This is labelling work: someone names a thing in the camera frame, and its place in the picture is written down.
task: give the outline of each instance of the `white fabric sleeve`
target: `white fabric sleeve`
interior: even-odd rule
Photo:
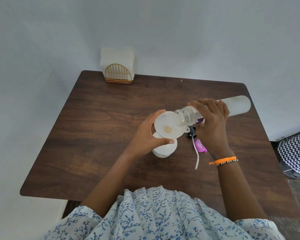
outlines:
[[[236,220],[235,223],[245,230],[253,239],[285,239],[279,232],[276,224],[270,220],[243,219]]]
[[[84,240],[101,220],[102,218],[89,207],[78,206],[40,239]]]

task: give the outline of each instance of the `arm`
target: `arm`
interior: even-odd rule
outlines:
[[[153,149],[173,144],[174,141],[166,138],[155,138],[151,132],[151,126],[156,118],[165,112],[158,110],[145,119],[139,126],[136,135],[114,163],[111,169],[104,175],[97,186],[81,203],[82,206],[88,206],[99,216],[104,217],[112,204],[116,201],[121,185],[129,171],[130,166],[139,157],[151,152]]]
[[[226,135],[227,105],[213,99],[199,99],[188,105],[195,107],[205,118],[204,124],[196,126],[196,134],[213,159],[233,157],[235,154],[229,148]],[[230,220],[267,219],[237,161],[219,165],[217,170],[224,207]]]

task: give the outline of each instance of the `pink bottle cap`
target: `pink bottle cap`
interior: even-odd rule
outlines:
[[[194,145],[198,152],[207,152],[207,149],[201,144],[199,139],[194,142]]]

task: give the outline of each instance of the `white bottle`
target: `white bottle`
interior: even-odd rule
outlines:
[[[246,96],[240,95],[222,99],[229,109],[229,116],[246,113],[250,110],[251,102]],[[177,109],[174,114],[174,123],[177,126],[196,125],[204,121],[203,116],[193,106],[187,106],[183,109]]]

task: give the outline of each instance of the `purple label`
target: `purple label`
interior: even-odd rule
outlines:
[[[197,119],[197,121],[195,122],[195,125],[201,124],[203,121],[204,121],[204,118]]]

